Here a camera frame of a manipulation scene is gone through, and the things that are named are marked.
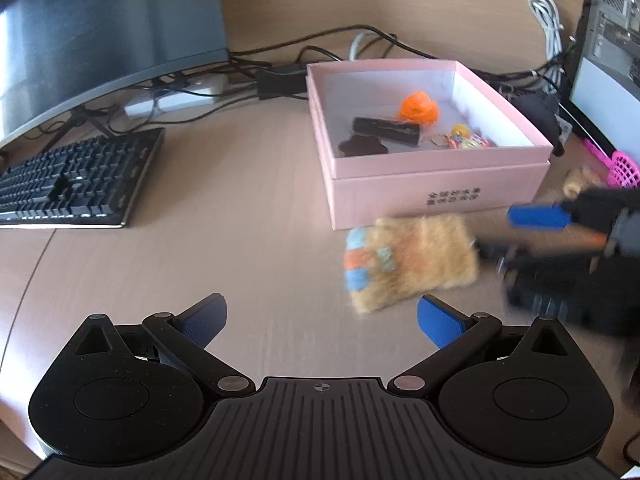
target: furry pouch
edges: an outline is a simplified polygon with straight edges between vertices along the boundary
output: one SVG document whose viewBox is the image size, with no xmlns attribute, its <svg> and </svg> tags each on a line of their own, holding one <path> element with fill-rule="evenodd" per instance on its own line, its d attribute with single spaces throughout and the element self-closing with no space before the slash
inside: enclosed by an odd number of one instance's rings
<svg viewBox="0 0 640 480">
<path fill-rule="evenodd" d="M 354 309 L 372 312 L 427 290 L 473 283 L 479 261 L 472 245 L 456 215 L 383 218 L 352 229 L 344 277 Z"/>
</svg>

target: computer monitor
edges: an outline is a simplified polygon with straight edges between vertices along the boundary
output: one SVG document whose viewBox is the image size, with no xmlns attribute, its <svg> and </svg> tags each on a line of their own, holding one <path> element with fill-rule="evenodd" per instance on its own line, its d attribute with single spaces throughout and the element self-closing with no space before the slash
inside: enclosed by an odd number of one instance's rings
<svg viewBox="0 0 640 480">
<path fill-rule="evenodd" d="M 584 0 L 571 84 L 562 107 L 574 130 L 607 155 L 640 162 L 640 11 L 638 0 Z"/>
<path fill-rule="evenodd" d="M 220 0 L 0 0 L 0 147 L 109 92 L 226 59 Z"/>
</svg>

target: pink cardboard box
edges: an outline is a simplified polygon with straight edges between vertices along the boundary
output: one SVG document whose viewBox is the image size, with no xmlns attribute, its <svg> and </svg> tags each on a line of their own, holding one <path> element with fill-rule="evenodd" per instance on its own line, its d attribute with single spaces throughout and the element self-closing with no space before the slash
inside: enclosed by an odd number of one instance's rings
<svg viewBox="0 0 640 480">
<path fill-rule="evenodd" d="M 308 67 L 309 106 L 334 229 L 380 217 L 465 212 L 530 202 L 549 167 L 552 146 L 500 94 L 455 61 L 373 59 Z M 340 156 L 355 117 L 394 118 L 424 90 L 440 107 L 428 132 L 465 123 L 495 147 L 417 148 L 381 139 L 385 155 Z"/>
</svg>

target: pink handle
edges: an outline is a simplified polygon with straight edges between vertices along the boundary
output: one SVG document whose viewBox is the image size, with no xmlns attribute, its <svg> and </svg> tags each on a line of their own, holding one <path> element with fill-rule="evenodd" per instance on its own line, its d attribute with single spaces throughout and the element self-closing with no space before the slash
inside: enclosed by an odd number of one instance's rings
<svg viewBox="0 0 640 480">
<path fill-rule="evenodd" d="M 582 143 L 584 144 L 584 147 L 587 148 L 587 150 L 589 150 L 591 153 L 593 153 L 593 155 L 595 155 L 601 163 L 603 163 L 607 168 L 611 168 L 611 166 L 613 165 L 611 159 L 607 155 L 602 153 L 593 142 L 591 142 L 589 139 L 584 139 Z"/>
</svg>

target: pink mesh strainer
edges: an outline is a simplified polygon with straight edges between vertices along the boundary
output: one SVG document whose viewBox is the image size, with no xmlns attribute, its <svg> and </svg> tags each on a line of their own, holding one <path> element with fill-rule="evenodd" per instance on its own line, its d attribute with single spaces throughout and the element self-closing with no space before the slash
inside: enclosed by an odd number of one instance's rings
<svg viewBox="0 0 640 480">
<path fill-rule="evenodd" d="M 640 169 L 630 156 L 623 152 L 614 152 L 611 158 L 608 158 L 590 140 L 585 139 L 584 145 L 609 168 L 607 184 L 611 187 L 638 187 Z"/>
</svg>

